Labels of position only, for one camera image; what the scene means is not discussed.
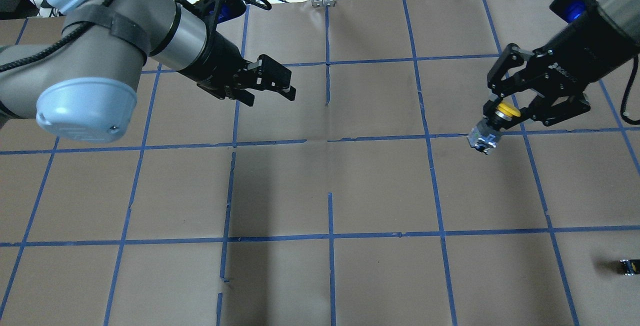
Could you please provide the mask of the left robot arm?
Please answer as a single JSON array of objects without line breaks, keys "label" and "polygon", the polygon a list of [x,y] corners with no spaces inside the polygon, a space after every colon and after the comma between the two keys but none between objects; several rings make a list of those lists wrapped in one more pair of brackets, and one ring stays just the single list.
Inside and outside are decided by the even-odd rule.
[{"label": "left robot arm", "polygon": [[52,45],[1,46],[1,124],[35,120],[62,139],[112,143],[121,139],[137,106],[149,58],[217,99],[248,107],[252,91],[294,101],[291,71],[262,54],[244,59],[217,32],[247,5],[267,0],[46,0],[64,14]]}]

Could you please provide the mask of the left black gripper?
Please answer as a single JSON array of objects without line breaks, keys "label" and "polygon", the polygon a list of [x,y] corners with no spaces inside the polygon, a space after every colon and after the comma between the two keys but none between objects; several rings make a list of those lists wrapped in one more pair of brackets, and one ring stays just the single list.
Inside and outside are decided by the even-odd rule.
[{"label": "left black gripper", "polygon": [[217,99],[236,100],[253,107],[255,96],[246,85],[238,86],[234,79],[247,66],[249,89],[276,92],[289,101],[294,101],[297,89],[291,84],[292,72],[283,64],[266,54],[261,54],[249,64],[238,47],[215,29],[205,28],[204,44],[191,60],[176,67],[176,71],[196,83],[202,91]]}]

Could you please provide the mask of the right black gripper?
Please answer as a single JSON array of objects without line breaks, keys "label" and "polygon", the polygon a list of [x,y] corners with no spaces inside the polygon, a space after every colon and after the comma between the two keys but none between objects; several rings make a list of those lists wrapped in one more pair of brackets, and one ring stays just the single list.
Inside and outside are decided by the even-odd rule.
[{"label": "right black gripper", "polygon": [[547,126],[590,110],[586,87],[639,54],[639,9],[598,2],[539,48],[510,43],[487,73],[486,122]]}]

